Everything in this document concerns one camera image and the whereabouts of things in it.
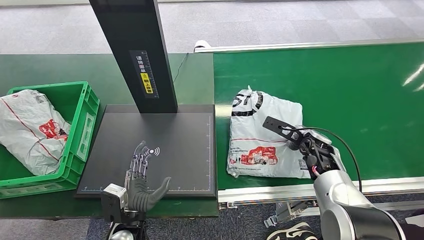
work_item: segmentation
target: black platform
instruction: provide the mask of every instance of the black platform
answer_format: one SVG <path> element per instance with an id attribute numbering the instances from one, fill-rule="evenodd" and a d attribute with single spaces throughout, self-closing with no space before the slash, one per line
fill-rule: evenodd
<path id="1" fill-rule="evenodd" d="M 140 114 L 136 105 L 106 106 L 76 197 L 99 198 L 110 183 L 124 186 L 134 150 L 146 141 L 153 150 L 146 171 L 149 191 L 171 177 L 165 197 L 216 198 L 214 110 L 180 105 L 178 113 Z"/>

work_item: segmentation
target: red stripe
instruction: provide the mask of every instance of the red stripe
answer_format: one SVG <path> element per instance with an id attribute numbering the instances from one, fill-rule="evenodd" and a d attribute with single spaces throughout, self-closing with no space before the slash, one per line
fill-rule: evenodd
<path id="1" fill-rule="evenodd" d="M 54 158 L 56 161 L 59 162 L 59 159 L 57 159 L 55 156 L 53 156 L 49 150 L 47 150 L 47 148 L 40 142 L 41 139 L 39 137 L 37 137 L 37 135 L 27 126 L 25 125 L 25 123 L 18 117 L 18 115 L 16 115 L 16 113 L 12 110 L 12 108 L 9 106 L 9 104 L 7 102 L 5 102 L 4 99 L 1 99 L 3 101 L 3 103 L 9 108 L 9 110 L 13 113 L 13 115 L 19 120 L 19 122 L 25 127 L 27 128 L 33 135 L 34 137 L 36 137 L 38 139 L 37 143 L 39 143 L 41 145 L 41 147 L 52 157 Z"/>
<path id="2" fill-rule="evenodd" d="M 257 139 L 257 138 L 236 138 L 236 139 L 231 139 L 231 141 L 236 141 L 236 140 L 256 140 L 256 141 L 261 141 L 261 142 L 267 142 L 267 143 L 285 143 L 287 142 L 287 140 L 282 140 L 282 141 L 266 141 L 266 140 L 261 140 L 261 139 Z"/>

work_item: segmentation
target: white plastic bag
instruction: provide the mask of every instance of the white plastic bag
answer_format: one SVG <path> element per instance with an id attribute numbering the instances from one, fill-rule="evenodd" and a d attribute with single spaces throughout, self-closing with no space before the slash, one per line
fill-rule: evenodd
<path id="1" fill-rule="evenodd" d="M 261 91 L 241 90 L 232 103 L 227 172 L 258 177 L 310 178 L 299 151 L 262 127 L 267 116 L 292 126 L 302 125 L 302 105 Z"/>
<path id="2" fill-rule="evenodd" d="M 70 128 L 36 90 L 0 97 L 0 144 L 36 176 L 58 170 Z"/>

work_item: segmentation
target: green table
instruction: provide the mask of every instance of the green table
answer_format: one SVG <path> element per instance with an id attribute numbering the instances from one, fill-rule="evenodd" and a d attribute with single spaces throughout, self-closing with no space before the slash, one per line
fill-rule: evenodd
<path id="1" fill-rule="evenodd" d="M 216 104 L 217 181 L 221 204 L 304 200 L 315 196 L 308 179 L 233 178 L 227 174 L 231 105 L 237 92 L 248 85 L 254 90 L 301 103 L 306 126 L 327 128 L 341 136 L 356 155 L 365 194 L 423 192 L 420 150 L 424 135 L 421 105 L 424 89 L 420 90 L 420 86 L 424 84 L 424 73 L 416 74 L 408 84 L 405 82 L 424 64 L 424 43 L 202 51 L 215 52 L 213 73 L 210 54 L 190 54 L 175 81 L 175 92 L 180 104 Z M 183 57 L 184 54 L 170 54 L 174 74 Z M 0 73 L 3 94 L 15 86 L 86 80 L 103 108 L 109 103 L 133 102 L 109 54 L 0 55 Z M 205 80 L 213 76 L 214 83 Z M 347 151 L 332 140 L 340 149 L 349 175 L 356 180 Z M 0 217 L 101 215 L 98 200 L 72 197 L 70 191 L 0 200 Z M 149 216 L 217 214 L 215 201 L 163 200 Z"/>
<path id="2" fill-rule="evenodd" d="M 185 54 L 170 54 L 176 76 Z M 134 104 L 112 54 L 0 55 L 0 96 L 12 87 L 88 81 L 100 99 L 99 114 L 106 104 Z M 212 54 L 191 54 L 174 83 L 179 104 L 214 104 Z M 97 118 L 95 131 L 101 117 Z M 69 218 L 102 215 L 99 199 L 76 199 L 75 191 L 63 191 L 0 200 L 0 218 Z M 216 200 L 164 199 L 147 214 L 149 218 L 217 216 Z"/>
<path id="3" fill-rule="evenodd" d="M 227 174 L 231 105 L 248 85 L 301 103 L 305 126 L 341 136 L 355 153 L 365 194 L 424 191 L 424 42 L 371 43 L 199 49 L 214 53 L 220 203 L 315 197 L 309 179 Z M 348 151 L 329 137 L 357 180 Z"/>

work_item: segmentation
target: plastic crate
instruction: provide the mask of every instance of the plastic crate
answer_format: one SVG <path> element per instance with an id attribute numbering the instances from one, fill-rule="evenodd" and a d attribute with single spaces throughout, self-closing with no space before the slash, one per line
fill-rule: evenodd
<path id="1" fill-rule="evenodd" d="M 100 101 L 86 81 L 14 87 L 7 94 L 25 89 L 45 94 L 71 128 L 54 174 L 34 176 L 0 144 L 0 199 L 76 189 L 99 110 Z"/>

